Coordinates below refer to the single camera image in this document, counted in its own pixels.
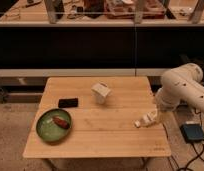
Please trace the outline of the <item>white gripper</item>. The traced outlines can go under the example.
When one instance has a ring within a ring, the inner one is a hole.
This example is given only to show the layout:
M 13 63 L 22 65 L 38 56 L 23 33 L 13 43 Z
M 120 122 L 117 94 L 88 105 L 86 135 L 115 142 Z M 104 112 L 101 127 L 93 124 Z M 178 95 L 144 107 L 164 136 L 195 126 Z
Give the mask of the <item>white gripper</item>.
M 141 118 L 141 122 L 139 120 L 136 120 L 134 122 L 135 126 L 137 128 L 140 128 L 141 125 L 143 127 L 148 127 L 148 126 L 151 126 L 153 124 L 156 124 L 159 122 L 159 115 L 158 115 L 158 112 L 157 111 L 152 111 L 150 113 L 146 113 L 142 116 Z

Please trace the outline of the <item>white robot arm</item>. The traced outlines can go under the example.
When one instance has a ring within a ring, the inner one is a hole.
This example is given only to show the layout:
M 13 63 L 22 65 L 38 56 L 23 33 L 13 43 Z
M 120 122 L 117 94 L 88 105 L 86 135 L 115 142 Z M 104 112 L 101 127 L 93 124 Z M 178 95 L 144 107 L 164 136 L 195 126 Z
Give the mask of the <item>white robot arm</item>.
M 134 122 L 137 128 L 152 126 L 160 122 L 162 113 L 175 110 L 180 101 L 204 114 L 204 86 L 201 67 L 195 63 L 187 63 L 165 71 L 161 76 L 162 87 L 154 97 L 157 108 L 142 115 Z

